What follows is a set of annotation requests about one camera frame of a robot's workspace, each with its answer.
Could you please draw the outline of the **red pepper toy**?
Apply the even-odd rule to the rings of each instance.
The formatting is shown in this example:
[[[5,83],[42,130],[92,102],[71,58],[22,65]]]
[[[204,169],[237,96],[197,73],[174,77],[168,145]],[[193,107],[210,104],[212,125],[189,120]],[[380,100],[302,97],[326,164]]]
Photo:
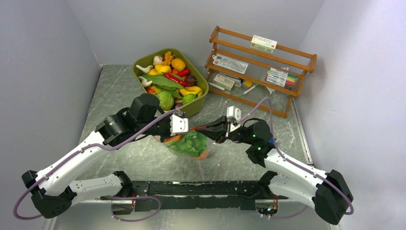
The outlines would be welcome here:
[[[170,138],[165,139],[164,142],[165,142],[165,143],[171,142],[171,141],[179,142],[179,141],[182,140],[182,138],[183,138],[183,135],[175,135],[175,136],[172,136],[172,137],[170,137]]]

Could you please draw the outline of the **peach toy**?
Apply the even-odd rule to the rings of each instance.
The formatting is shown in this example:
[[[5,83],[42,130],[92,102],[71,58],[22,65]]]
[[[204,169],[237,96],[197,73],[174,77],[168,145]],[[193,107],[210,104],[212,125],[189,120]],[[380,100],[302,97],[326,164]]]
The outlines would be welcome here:
[[[209,154],[209,150],[205,150],[205,151],[203,151],[201,154],[200,154],[200,156],[197,158],[198,160],[205,160],[206,158],[207,158],[207,156],[208,156],[208,154]]]

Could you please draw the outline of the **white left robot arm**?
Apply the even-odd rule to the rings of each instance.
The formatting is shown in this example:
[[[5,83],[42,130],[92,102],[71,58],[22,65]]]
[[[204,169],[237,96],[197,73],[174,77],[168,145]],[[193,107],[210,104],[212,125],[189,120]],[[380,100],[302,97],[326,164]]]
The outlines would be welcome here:
[[[130,198],[133,184],[123,171],[108,176],[78,180],[98,158],[136,141],[140,135],[170,137],[189,130],[182,111],[162,111],[159,99],[144,93],[130,107],[107,116],[89,136],[57,162],[40,171],[22,175],[39,215],[51,219],[71,206],[98,197]]]

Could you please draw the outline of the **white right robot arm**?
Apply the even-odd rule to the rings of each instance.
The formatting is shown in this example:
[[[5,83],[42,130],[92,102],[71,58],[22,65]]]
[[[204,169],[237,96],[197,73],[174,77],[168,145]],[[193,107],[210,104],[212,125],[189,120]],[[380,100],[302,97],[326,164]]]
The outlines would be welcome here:
[[[259,180],[262,196],[283,196],[312,208],[325,222],[337,225],[344,215],[352,215],[353,195],[343,175],[307,165],[282,152],[271,128],[263,119],[253,124],[236,124],[225,116],[196,129],[216,143],[230,140],[248,144],[245,151],[253,164],[267,171]]]

